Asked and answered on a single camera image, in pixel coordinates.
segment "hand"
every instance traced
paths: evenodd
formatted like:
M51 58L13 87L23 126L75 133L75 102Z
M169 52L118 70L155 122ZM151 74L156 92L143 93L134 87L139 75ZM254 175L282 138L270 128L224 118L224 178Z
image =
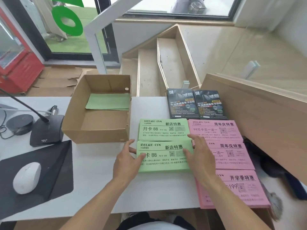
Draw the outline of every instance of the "hand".
M204 137L188 134L188 137L194 140L194 154L189 150L183 149L190 169L193 171L196 179L203 185L207 186L216 176L215 158L210 151Z
M134 142L134 139L127 141L122 151L117 155L113 166L113 179L119 179L128 185L138 174L141 163L146 157L145 153L142 153L138 158L134 159L131 153L136 153L134 148L129 147Z

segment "desk microphone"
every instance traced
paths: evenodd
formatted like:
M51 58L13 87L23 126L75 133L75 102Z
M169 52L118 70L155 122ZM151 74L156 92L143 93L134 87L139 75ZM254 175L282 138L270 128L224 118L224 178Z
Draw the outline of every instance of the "desk microphone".
M28 106L21 100L17 99L13 95L4 91L3 89L0 88L0 91L5 93L6 95L11 97L15 101L19 102L26 108L29 108L31 111L33 111L35 114L39 116L39 119L33 124L33 127L32 127L32 132L30 136L30 145L32 147L38 147L38 146L53 144L53 143L62 141L63 132L61 130L61 127L62 127L64 116L56 114L57 112L54 111L55 106L51 109L51 113L52 113L51 115L42 116L32 107Z

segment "computer mouse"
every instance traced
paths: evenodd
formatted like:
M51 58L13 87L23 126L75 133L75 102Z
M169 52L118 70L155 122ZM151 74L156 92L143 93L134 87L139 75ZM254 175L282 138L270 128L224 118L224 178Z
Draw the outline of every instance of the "computer mouse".
M35 189L40 177L41 166L32 162L23 166L13 180L13 188L18 194L27 194Z

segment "pants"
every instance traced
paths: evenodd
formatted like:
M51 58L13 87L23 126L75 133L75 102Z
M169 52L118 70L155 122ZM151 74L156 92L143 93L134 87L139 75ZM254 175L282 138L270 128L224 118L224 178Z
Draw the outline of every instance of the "pants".
M140 212L137 213L136 215L124 220L117 230L128 230L130 228L133 228L135 226L141 225L141 224L146 224L150 222L156 222L156 221L161 221L161 220L155 220L150 218L148 212ZM181 216L177 216L173 222L173 224L178 225L184 229L187 230L196 230L190 223L188 223L184 218Z

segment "green sign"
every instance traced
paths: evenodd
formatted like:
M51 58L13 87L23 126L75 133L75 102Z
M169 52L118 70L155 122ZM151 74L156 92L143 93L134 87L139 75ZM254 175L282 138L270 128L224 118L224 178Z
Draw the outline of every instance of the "green sign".
M84 7L82 0L53 0L53 1L61 1L67 4ZM52 16L56 24L59 26L59 28L65 33L72 36L79 36L83 33L82 23L78 18L78 16L71 9L65 6L56 6L52 8ZM62 18L71 19L75 23L75 26L72 27L64 24Z

